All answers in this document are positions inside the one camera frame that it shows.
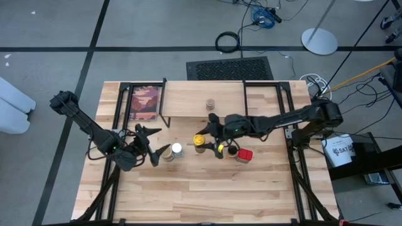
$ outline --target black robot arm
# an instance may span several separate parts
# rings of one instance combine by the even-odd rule
[[[115,161],[123,170],[129,171],[144,162],[148,154],[153,166],[159,163],[159,157],[170,144],[152,152],[149,147],[148,136],[161,129],[148,129],[136,124],[134,140],[127,144],[118,133],[102,129],[78,105],[78,98],[70,91],[62,92],[50,100],[50,107],[60,115],[66,115],[80,126],[80,129],[89,135],[98,150],[106,157]]]
[[[295,129],[291,133],[294,146],[308,145],[313,135],[324,133],[326,127],[337,127],[343,122],[338,105],[329,100],[317,100],[312,105],[272,117],[228,115],[225,124],[219,122],[219,117],[209,114],[207,126],[197,134],[210,134],[215,143],[204,144],[203,148],[214,151],[217,158],[223,158],[218,147],[221,142],[231,143],[236,138],[248,136],[265,141],[272,130],[309,122],[303,129]]]

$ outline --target framed picture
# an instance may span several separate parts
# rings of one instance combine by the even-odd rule
[[[158,87],[143,86],[134,87],[130,105],[130,120],[154,121],[156,120],[156,108],[158,105]]]

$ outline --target black floor mat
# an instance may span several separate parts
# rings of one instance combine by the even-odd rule
[[[187,80],[273,80],[266,56],[187,62]]]

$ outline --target white bottle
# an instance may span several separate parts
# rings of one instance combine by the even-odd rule
[[[181,158],[184,157],[184,152],[182,145],[179,143],[174,143],[171,147],[171,151],[173,152],[173,155],[175,158]]]

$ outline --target white container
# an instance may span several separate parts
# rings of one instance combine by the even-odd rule
[[[0,132],[22,134],[30,127],[28,116],[0,98]]]
[[[1,77],[0,98],[20,110],[22,113],[28,113],[36,107],[36,102],[33,99],[19,91],[16,87]]]
[[[172,146],[170,146],[171,151],[173,152],[173,156],[175,158],[181,158],[184,157],[184,152],[182,145],[179,143],[174,143]]]

